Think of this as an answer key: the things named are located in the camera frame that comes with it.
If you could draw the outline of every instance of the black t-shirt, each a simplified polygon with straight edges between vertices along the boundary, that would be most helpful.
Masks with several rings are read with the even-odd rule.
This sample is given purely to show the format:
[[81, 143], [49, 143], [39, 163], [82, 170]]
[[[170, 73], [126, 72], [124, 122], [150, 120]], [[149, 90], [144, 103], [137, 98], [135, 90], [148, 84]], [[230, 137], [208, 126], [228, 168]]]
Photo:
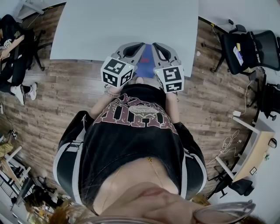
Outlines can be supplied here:
[[[25, 31], [19, 26], [11, 15], [5, 15], [1, 19], [3, 38], [0, 40], [0, 45], [8, 48], [14, 40], [25, 34]], [[14, 55], [15, 49], [10, 52], [10, 57]]]
[[[120, 166], [145, 157], [162, 162], [180, 193], [184, 148], [204, 163], [189, 131], [182, 123], [172, 124], [165, 113], [165, 93], [144, 84], [124, 87], [121, 97], [104, 109], [84, 136], [79, 173], [83, 203], [92, 205], [102, 183]], [[196, 162], [189, 165], [193, 187], [188, 190], [192, 190], [201, 186], [201, 167]]]

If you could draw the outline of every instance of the woman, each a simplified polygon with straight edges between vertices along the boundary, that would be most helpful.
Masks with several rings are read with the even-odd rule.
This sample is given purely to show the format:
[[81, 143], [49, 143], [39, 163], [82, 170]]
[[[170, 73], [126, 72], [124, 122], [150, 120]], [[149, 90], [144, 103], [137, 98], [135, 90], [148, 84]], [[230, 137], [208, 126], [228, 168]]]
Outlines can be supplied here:
[[[7, 59], [7, 63], [0, 71], [0, 91], [15, 95], [22, 105], [25, 104], [25, 94], [28, 93], [31, 100], [36, 99], [37, 84], [31, 86], [23, 86], [22, 82], [25, 77], [25, 70], [27, 64], [27, 52], [22, 46], [23, 43], [33, 41], [28, 35], [25, 35], [23, 30], [11, 15], [5, 15], [0, 19], [0, 46], [4, 46], [0, 60]], [[17, 56], [15, 49], [19, 46]]]
[[[79, 112], [53, 166], [63, 189], [99, 216], [81, 223], [228, 224], [253, 211], [251, 201], [226, 205], [238, 209], [229, 214], [185, 200], [204, 187], [205, 172], [200, 148], [179, 121], [177, 95], [142, 78], [106, 88], [89, 114]], [[74, 210], [58, 208], [50, 223], [68, 223]]]

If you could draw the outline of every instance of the blue object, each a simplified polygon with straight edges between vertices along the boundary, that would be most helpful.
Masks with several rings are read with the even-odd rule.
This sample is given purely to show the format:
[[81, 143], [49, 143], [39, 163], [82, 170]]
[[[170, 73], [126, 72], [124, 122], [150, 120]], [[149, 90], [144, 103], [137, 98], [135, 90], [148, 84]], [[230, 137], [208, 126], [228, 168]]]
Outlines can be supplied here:
[[136, 76], [146, 78], [154, 77], [153, 69], [155, 64], [151, 44], [146, 44], [145, 50], [137, 66], [138, 69], [136, 70]]

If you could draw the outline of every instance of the paper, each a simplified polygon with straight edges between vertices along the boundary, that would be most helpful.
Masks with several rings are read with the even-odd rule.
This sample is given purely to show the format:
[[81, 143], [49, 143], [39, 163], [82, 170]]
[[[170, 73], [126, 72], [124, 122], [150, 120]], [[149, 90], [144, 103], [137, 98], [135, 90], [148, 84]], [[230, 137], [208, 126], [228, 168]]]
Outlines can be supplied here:
[[241, 53], [238, 51], [236, 46], [233, 48], [233, 53], [235, 54], [240, 66], [241, 66], [243, 64], [243, 59], [242, 59]]

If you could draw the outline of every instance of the wooden floor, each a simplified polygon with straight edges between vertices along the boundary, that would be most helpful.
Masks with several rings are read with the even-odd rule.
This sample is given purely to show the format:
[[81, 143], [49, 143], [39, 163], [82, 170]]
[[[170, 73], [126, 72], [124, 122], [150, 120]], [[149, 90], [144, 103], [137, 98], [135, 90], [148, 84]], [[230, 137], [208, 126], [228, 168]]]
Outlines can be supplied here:
[[[46, 30], [42, 44], [52, 42], [63, 7], [49, 9], [29, 26], [37, 15], [32, 16], [24, 21], [23, 26], [34, 28], [36, 33]], [[249, 131], [231, 120], [231, 115], [234, 110], [244, 111], [244, 95], [249, 80], [243, 75], [229, 74], [226, 63], [218, 73], [211, 73], [210, 68], [217, 65], [220, 55], [202, 48], [202, 42], [220, 47], [212, 27], [199, 21], [192, 76], [185, 81], [185, 90], [179, 93], [178, 98], [181, 121], [193, 134], [208, 163], [220, 153], [224, 139], [231, 137], [236, 130], [240, 133], [231, 147], [236, 147], [237, 154], [244, 145]], [[45, 71], [41, 72], [35, 64], [26, 73], [25, 84], [38, 83], [35, 101], [27, 97], [23, 107], [15, 97], [8, 94], [4, 97], [0, 93], [0, 101], [5, 100], [5, 112], [11, 122], [5, 115], [0, 115], [0, 132], [6, 133], [14, 128], [18, 132], [17, 144], [23, 147], [18, 159], [31, 166], [34, 176], [46, 176], [48, 184], [56, 186], [52, 164], [59, 140], [75, 114], [80, 110], [89, 110], [96, 103], [104, 85], [100, 77], [102, 62], [49, 60], [50, 51], [51, 47], [48, 47], [39, 54]], [[253, 94], [252, 91], [248, 93], [250, 101]], [[250, 108], [241, 118], [251, 122], [255, 114], [256, 110]], [[220, 157], [232, 165], [234, 152], [234, 149], [230, 150]], [[217, 174], [213, 169], [215, 165], [218, 166], [213, 161], [206, 166], [209, 178]], [[207, 182], [203, 193], [209, 195], [216, 184], [215, 181]]]

